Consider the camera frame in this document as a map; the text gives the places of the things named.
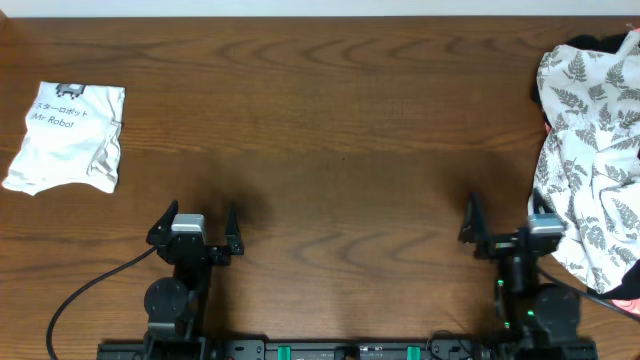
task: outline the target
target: wooden table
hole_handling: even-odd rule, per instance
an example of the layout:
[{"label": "wooden table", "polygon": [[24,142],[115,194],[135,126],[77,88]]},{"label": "wooden table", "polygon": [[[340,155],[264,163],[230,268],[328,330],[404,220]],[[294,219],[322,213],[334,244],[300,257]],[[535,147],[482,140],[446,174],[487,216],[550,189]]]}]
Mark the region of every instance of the wooden table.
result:
[{"label": "wooden table", "polygon": [[[212,335],[427,338],[500,326],[493,265],[456,244],[467,194],[524,223],[545,136],[529,100],[543,53],[625,18],[30,19],[0,41],[0,167],[39,81],[126,87],[114,194],[0,191],[0,357],[46,358],[79,286],[147,249],[172,199],[246,255],[215,271]],[[555,260],[543,265],[578,285]],[[61,359],[139,339],[157,256],[92,288],[54,333]],[[583,302],[603,359],[638,356],[629,320]]]}]

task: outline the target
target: white cloth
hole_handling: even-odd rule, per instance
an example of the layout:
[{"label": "white cloth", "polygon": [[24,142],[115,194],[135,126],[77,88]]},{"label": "white cloth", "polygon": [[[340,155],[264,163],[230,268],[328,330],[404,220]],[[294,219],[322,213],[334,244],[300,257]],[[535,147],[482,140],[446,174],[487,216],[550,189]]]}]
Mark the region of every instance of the white cloth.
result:
[{"label": "white cloth", "polygon": [[599,293],[640,257],[638,41],[629,33],[616,54],[560,45],[538,69],[552,130],[533,185],[566,222],[553,256]]},{"label": "white cloth", "polygon": [[30,195],[68,183],[112,193],[118,182],[124,88],[42,82],[27,134],[2,186]]}]

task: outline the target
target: green connector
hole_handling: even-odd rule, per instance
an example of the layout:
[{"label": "green connector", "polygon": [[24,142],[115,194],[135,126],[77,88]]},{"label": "green connector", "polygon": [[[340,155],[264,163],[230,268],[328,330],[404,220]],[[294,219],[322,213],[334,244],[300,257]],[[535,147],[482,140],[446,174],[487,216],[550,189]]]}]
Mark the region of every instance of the green connector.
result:
[{"label": "green connector", "polygon": [[291,348],[289,346],[278,346],[278,360],[291,360]]},{"label": "green connector", "polygon": [[409,346],[407,347],[407,360],[420,360],[420,347]]}]

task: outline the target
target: black cable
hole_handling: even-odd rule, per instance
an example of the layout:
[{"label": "black cable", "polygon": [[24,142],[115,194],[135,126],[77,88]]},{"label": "black cable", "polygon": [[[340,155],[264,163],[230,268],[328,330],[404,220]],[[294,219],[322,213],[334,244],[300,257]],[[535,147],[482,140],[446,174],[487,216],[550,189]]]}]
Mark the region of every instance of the black cable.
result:
[{"label": "black cable", "polygon": [[460,340],[460,338],[458,338],[458,344],[460,344],[460,347],[462,348],[462,350],[466,351],[467,354],[469,354],[470,357],[473,357],[473,354],[471,353],[471,351],[469,351],[464,344],[462,344],[462,340]]},{"label": "black cable", "polygon": [[640,316],[634,315],[634,314],[632,314],[632,313],[630,313],[630,312],[628,312],[626,310],[620,309],[619,307],[617,307],[615,305],[609,304],[607,301],[605,301],[603,299],[600,299],[597,296],[593,296],[593,295],[591,295],[589,293],[586,293],[586,292],[584,292],[582,290],[578,290],[578,289],[574,288],[573,286],[571,286],[569,284],[566,284],[566,283],[554,278],[553,276],[549,275],[549,273],[547,273],[546,271],[542,270],[540,268],[540,266],[538,266],[538,265],[536,265],[536,269],[538,270],[538,272],[540,274],[542,274],[542,276],[546,277],[547,279],[549,279],[554,284],[556,284],[556,285],[558,285],[558,286],[560,286],[560,287],[562,287],[562,288],[564,288],[566,290],[569,290],[570,292],[572,292],[572,293],[574,293],[576,295],[580,295],[583,298],[591,300],[591,301],[595,302],[596,304],[602,305],[602,306],[606,307],[609,310],[615,311],[620,315],[624,315],[624,316],[628,317],[631,320],[635,320],[635,321],[640,323]]},{"label": "black cable", "polygon": [[62,314],[64,309],[66,309],[66,307],[69,306],[69,304],[71,304],[71,302],[73,300],[75,300],[80,294],[82,294],[88,288],[92,287],[93,285],[99,283],[100,281],[108,278],[109,276],[111,276],[113,274],[117,274],[120,271],[135,265],[140,260],[142,260],[142,259],[146,258],[147,256],[151,255],[154,251],[156,251],[156,249],[157,249],[157,247],[154,246],[151,249],[145,251],[144,254],[142,254],[142,255],[138,256],[137,258],[129,261],[128,263],[126,263],[124,265],[120,265],[117,268],[115,268],[115,269],[113,269],[113,270],[111,270],[111,271],[109,271],[107,273],[104,273],[104,274],[98,276],[97,278],[89,281],[88,283],[84,284],[80,289],[76,290],[76,292],[71,294],[71,296],[69,296],[67,298],[67,300],[65,300],[62,303],[62,305],[60,305],[58,310],[56,310],[56,313],[51,318],[51,321],[49,322],[49,327],[47,328],[47,351],[49,352],[49,356],[51,357],[51,360],[58,360],[58,357],[56,356],[56,352],[53,350],[53,327],[56,325],[56,321],[58,321],[58,318],[60,317],[60,315]]},{"label": "black cable", "polygon": [[440,356],[438,356],[438,355],[434,354],[434,353],[433,353],[433,351],[430,351],[430,353],[431,353],[431,357],[432,357],[432,358],[434,358],[434,359],[436,359],[436,360],[444,360],[444,359],[443,359],[443,358],[441,358]]}]

